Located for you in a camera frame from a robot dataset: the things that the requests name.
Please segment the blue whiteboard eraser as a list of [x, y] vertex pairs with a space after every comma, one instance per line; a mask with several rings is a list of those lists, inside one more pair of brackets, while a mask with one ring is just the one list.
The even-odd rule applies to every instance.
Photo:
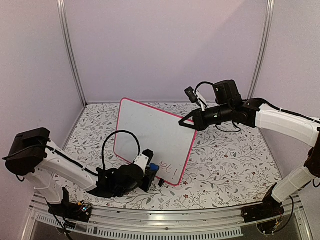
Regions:
[[160, 167], [158, 165], [154, 164], [154, 163], [151, 163], [149, 165], [149, 170], [150, 171], [156, 171], [157, 172], [159, 169], [160, 169]]

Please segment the pink framed whiteboard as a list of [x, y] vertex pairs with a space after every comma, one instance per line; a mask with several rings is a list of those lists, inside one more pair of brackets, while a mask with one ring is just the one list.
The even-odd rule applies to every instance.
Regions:
[[183, 178], [197, 131], [179, 125], [181, 116], [133, 99], [120, 101], [113, 151], [131, 163], [142, 150], [153, 151], [160, 167], [157, 178], [178, 186]]

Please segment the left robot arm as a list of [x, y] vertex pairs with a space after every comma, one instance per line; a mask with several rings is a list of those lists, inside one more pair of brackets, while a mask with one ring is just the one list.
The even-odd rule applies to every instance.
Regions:
[[103, 166], [91, 171], [60, 149], [50, 139], [50, 131], [41, 127], [17, 134], [3, 160], [9, 172], [25, 178], [42, 194], [50, 214], [88, 222], [91, 204], [70, 202], [68, 190], [56, 183], [52, 174], [73, 182], [94, 197], [121, 198], [137, 188], [149, 191], [160, 169], [152, 163], [153, 157], [152, 150], [139, 149], [129, 165], [109, 169]]

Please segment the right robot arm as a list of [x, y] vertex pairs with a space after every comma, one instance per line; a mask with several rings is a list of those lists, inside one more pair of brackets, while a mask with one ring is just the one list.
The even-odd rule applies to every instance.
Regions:
[[246, 223], [261, 221], [284, 214], [283, 202], [320, 176], [320, 120], [315, 117], [277, 107], [263, 98], [243, 99], [234, 80], [217, 83], [200, 82], [185, 89], [189, 101], [198, 108], [179, 121], [181, 127], [204, 131], [222, 123], [241, 124], [250, 128], [274, 132], [299, 142], [303, 153], [292, 146], [281, 150], [277, 140], [272, 149], [284, 162], [293, 160], [291, 167], [281, 167], [287, 175], [274, 183], [260, 204], [243, 207], [241, 216]]

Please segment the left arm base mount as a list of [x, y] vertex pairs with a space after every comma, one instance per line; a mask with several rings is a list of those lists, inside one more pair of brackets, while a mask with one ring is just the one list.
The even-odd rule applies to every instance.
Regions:
[[47, 203], [49, 213], [67, 220], [88, 223], [92, 214], [92, 205], [89, 203], [73, 203], [62, 200], [59, 204]]

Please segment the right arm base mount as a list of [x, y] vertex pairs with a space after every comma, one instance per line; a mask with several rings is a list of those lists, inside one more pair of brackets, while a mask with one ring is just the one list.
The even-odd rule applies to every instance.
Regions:
[[257, 229], [264, 235], [276, 232], [283, 223], [285, 210], [279, 203], [260, 203], [245, 206], [241, 209], [241, 217], [245, 223], [257, 223]]

